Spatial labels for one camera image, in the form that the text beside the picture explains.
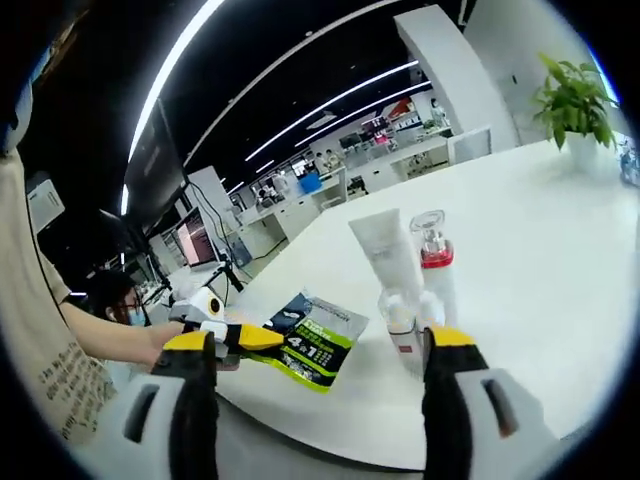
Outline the person's left hand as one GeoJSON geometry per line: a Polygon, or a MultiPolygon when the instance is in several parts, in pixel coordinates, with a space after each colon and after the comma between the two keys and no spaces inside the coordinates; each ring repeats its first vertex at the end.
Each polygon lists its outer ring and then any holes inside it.
{"type": "Polygon", "coordinates": [[[164,345],[174,337],[181,335],[183,331],[184,324],[177,321],[144,327],[142,329],[143,364],[149,368],[153,367],[160,357],[164,345]]]}

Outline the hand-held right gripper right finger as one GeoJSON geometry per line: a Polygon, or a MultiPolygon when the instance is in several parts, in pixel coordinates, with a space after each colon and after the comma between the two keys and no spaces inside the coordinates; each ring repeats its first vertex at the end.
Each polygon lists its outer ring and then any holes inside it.
{"type": "Polygon", "coordinates": [[[425,479],[524,479],[557,442],[543,408],[474,339],[453,327],[423,333],[425,479]]]}

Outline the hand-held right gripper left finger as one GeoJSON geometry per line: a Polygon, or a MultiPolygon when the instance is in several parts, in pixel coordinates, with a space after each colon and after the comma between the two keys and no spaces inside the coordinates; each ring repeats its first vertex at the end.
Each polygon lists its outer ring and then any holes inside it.
{"type": "Polygon", "coordinates": [[[215,337],[193,331],[171,339],[100,412],[94,437],[79,448],[93,479],[216,479],[215,337]]]}

